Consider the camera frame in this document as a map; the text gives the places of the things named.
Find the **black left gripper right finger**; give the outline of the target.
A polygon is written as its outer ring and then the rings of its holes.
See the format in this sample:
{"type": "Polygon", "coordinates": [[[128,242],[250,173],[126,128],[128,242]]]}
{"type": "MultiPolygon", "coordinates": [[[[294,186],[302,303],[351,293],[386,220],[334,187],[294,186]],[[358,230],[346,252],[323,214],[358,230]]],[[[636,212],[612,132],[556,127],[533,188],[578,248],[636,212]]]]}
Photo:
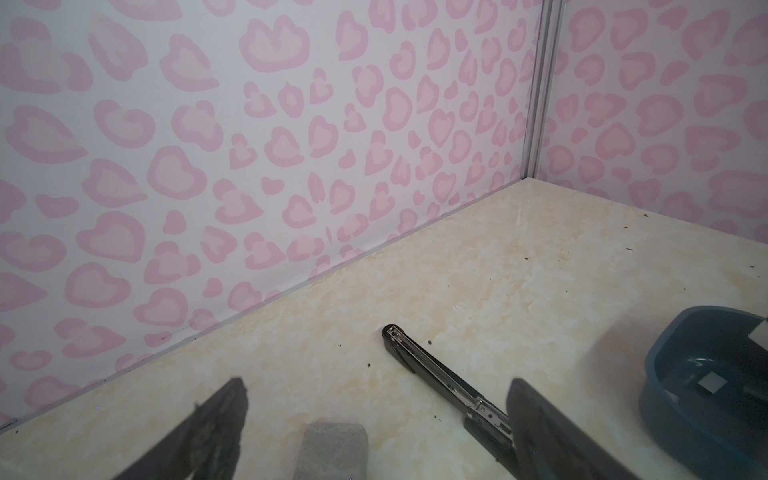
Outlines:
{"type": "Polygon", "coordinates": [[[518,479],[637,480],[522,378],[506,399],[518,479]]]}

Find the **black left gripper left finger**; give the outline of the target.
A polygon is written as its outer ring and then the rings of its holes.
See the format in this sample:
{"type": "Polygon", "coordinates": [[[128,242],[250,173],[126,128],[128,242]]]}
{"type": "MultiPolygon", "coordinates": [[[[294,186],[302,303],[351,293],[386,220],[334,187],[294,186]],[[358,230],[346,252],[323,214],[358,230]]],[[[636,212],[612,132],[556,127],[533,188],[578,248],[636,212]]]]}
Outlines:
{"type": "Polygon", "coordinates": [[[226,382],[118,479],[231,479],[248,410],[240,377],[226,382]]]}

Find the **black long stapler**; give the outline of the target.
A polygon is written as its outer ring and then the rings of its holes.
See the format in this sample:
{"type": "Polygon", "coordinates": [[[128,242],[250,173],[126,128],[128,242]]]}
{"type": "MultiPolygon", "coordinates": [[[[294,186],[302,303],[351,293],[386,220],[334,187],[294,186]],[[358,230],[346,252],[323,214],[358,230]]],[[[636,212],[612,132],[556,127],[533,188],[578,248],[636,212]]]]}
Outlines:
{"type": "Polygon", "coordinates": [[[521,476],[506,413],[488,401],[395,324],[382,328],[386,350],[463,415],[464,428],[515,478],[521,476]]]}

